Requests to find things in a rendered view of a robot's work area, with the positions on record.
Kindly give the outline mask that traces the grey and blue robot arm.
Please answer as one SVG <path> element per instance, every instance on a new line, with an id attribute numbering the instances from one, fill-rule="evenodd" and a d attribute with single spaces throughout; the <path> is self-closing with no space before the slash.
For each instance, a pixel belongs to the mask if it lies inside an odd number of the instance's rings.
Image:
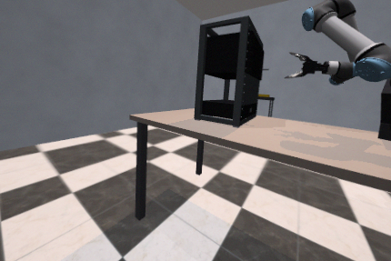
<path id="1" fill-rule="evenodd" d="M 331 75 L 332 85 L 343 84 L 358 75 L 369 82 L 391 78 L 391 47 L 376 44 L 359 33 L 355 14 L 349 0 L 325 0 L 302 15 L 306 31 L 324 33 L 347 52 L 350 62 L 329 61 L 326 75 Z"/>

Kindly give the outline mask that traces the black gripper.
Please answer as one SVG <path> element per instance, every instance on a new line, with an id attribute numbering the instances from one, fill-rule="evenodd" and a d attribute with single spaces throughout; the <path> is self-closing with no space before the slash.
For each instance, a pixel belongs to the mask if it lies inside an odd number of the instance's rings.
<path id="1" fill-rule="evenodd" d="M 285 78 L 294 78 L 294 77 L 305 76 L 307 74 L 314 74 L 315 71 L 322 71 L 322 74 L 326 74 L 326 72 L 328 71 L 329 62 L 324 62 L 324 65 L 317 65 L 317 61 L 311 60 L 306 55 L 300 55 L 300 54 L 291 53 L 291 52 L 289 52 L 289 53 L 291 55 L 294 55 L 295 57 L 298 57 L 300 61 L 305 61 L 305 60 L 306 61 L 303 63 L 303 68 L 301 68 L 301 69 L 303 69 L 303 72 L 297 72 L 295 76 L 291 75 L 291 76 L 287 76 Z"/>

